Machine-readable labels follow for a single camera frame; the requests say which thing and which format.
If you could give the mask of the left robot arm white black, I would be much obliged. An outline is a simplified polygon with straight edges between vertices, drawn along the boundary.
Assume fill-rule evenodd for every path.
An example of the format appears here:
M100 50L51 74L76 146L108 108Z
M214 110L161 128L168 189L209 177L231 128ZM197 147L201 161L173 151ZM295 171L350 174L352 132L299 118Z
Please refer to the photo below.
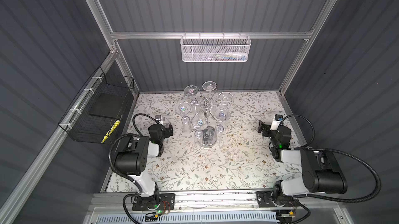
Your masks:
M160 193L157 183L150 177L146 166L148 158L156 158L163 153L165 138L173 135L172 125L153 124L149 127L149 136L125 134L112 144L109 163L112 171L132 182L137 189L131 193L133 211L173 210L175 194Z

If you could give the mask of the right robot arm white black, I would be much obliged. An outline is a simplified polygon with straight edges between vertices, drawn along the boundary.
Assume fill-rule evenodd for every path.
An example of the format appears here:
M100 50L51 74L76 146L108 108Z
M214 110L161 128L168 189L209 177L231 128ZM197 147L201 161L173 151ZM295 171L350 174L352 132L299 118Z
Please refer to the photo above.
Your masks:
M280 124L278 115L272 124L258 122L257 132L268 137L269 150L276 162L301 166L300 178L277 181L264 197L277 207L294 203L293 196L308 193L344 194L348 184L332 152L290 148L292 130Z

